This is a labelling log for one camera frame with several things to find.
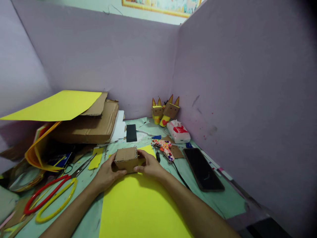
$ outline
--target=light green tablecloth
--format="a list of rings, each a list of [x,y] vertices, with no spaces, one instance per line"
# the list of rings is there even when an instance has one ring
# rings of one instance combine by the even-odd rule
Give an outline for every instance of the light green tablecloth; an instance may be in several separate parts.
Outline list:
[[[166,135],[163,132],[162,127],[159,125],[155,125],[152,119],[149,118],[140,118],[137,120],[128,120],[126,121],[126,124],[136,124],[137,130],[145,131],[152,135],[162,135],[163,137]],[[146,145],[151,144],[151,137],[148,136],[145,133],[137,132],[137,138],[138,141],[136,142],[130,142],[127,143],[125,140],[119,140],[116,143],[109,144],[107,147],[107,151],[103,151],[103,156],[101,159],[101,163],[104,162],[108,155],[113,154],[117,151],[117,149],[125,148],[125,147],[133,147],[137,146],[138,148],[144,147]],[[195,147],[198,147],[193,141],[191,141],[191,144]],[[85,162],[90,156],[92,155],[92,152],[85,155],[83,158],[77,162],[73,170],[70,172],[72,174],[75,169],[80,167],[80,165]],[[164,155],[161,156],[161,165],[172,175],[174,175],[180,182],[180,178],[175,170],[175,167],[171,164],[168,164],[167,160],[165,159]],[[195,193],[198,197],[200,197],[204,202],[206,202],[210,207],[212,207],[219,215],[221,215],[225,219],[229,219],[231,217],[234,217],[236,215],[242,214],[245,212],[244,203],[245,200],[234,190],[234,188],[231,187],[231,185],[223,178],[221,177],[220,180],[225,186],[224,192],[202,192],[194,179],[194,176],[191,172],[191,169],[189,168],[189,165],[185,159],[176,159],[175,164],[188,184],[188,186],[191,188],[193,193]],[[90,183],[90,181],[95,176],[96,171],[88,171],[86,168],[79,176],[78,176],[78,184],[77,188],[75,190],[75,193],[71,199],[71,202],[83,191],[83,189]],[[53,189],[57,187],[57,185],[54,185],[49,192],[53,191]],[[61,206],[61,204],[66,200],[70,193],[70,189],[67,190],[64,194],[62,194],[54,203],[52,203],[51,206],[49,206],[45,212],[43,213],[43,217],[53,213],[56,211],[58,207]],[[100,229],[100,217],[101,217],[101,209],[102,209],[102,199],[103,199],[103,193],[100,194],[96,200],[93,202],[91,207],[88,209],[87,213],[83,217],[82,221],[78,225],[73,237],[91,237],[91,238],[98,238],[99,237],[99,229]],[[17,238],[22,237],[39,237],[45,229],[49,227],[49,225],[52,224],[52,222],[57,218],[58,216],[54,217],[50,221],[44,223],[44,224],[36,224],[35,218],[33,218],[18,234]]]

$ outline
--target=smartphone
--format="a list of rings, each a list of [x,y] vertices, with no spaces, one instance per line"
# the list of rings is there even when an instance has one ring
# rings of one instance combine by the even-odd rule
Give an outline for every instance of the smartphone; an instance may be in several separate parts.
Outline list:
[[[218,192],[225,190],[224,185],[212,170],[200,149],[184,149],[184,154],[201,191]]]

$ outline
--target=red handle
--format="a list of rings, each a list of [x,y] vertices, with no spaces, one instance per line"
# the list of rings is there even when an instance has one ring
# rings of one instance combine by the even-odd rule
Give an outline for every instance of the red handle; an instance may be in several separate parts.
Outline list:
[[[64,175],[63,177],[60,177],[58,179],[53,180],[52,182],[49,182],[48,184],[46,184],[44,187],[42,187],[40,190],[38,190],[31,198],[30,200],[27,202],[25,208],[24,208],[24,214],[25,215],[31,215],[32,213],[38,211],[42,206],[44,206],[45,203],[47,203],[47,201],[49,201],[52,196],[54,196],[54,194],[60,189],[61,186],[63,186],[63,184],[68,181],[71,177],[69,175]],[[63,180],[63,182],[61,182],[57,188],[54,189],[54,191],[47,197],[44,199],[44,201],[42,201],[39,205],[37,205],[35,208],[33,208],[32,210],[30,209],[30,206],[32,204],[32,202],[34,201],[34,199],[41,194],[41,192],[43,192],[47,187],[51,186],[54,183],[57,183],[61,180]]]

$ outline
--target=lavender wall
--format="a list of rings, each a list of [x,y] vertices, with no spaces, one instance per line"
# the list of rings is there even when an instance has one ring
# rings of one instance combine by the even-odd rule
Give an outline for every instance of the lavender wall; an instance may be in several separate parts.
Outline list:
[[[206,1],[181,26],[172,88],[197,144],[294,237],[316,224],[316,32],[302,10]]]
[[[126,119],[167,100],[179,26],[13,0],[53,89],[109,91]]]
[[[43,66],[10,0],[0,1],[0,117],[51,96]],[[37,123],[0,121],[0,151]]]

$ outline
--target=yellow paper sheet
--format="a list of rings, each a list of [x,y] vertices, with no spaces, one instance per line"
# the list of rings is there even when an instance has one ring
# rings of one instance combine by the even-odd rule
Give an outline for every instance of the yellow paper sheet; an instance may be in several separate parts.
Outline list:
[[[89,167],[88,167],[89,170],[98,168],[98,166],[100,164],[100,161],[101,161],[102,152],[103,152],[103,147],[102,148],[94,148],[93,149],[92,155],[94,155],[95,153],[97,153],[97,154],[92,159],[92,161],[90,161],[90,164],[89,164]]]
[[[86,111],[101,92],[61,91],[0,120],[68,121]]]
[[[140,148],[155,157],[150,145]],[[193,237],[174,200],[142,174],[117,180],[104,193],[99,238]]]
[[[61,122],[56,122],[54,125],[51,126],[40,138],[38,138],[37,141],[31,145],[31,147],[27,150],[25,153],[25,158],[31,164],[32,166],[51,171],[51,172],[58,172],[58,170],[61,170],[63,168],[61,167],[55,167],[52,165],[48,165],[44,163],[41,159],[42,152],[45,149],[46,143],[47,143],[47,135],[54,130]]]

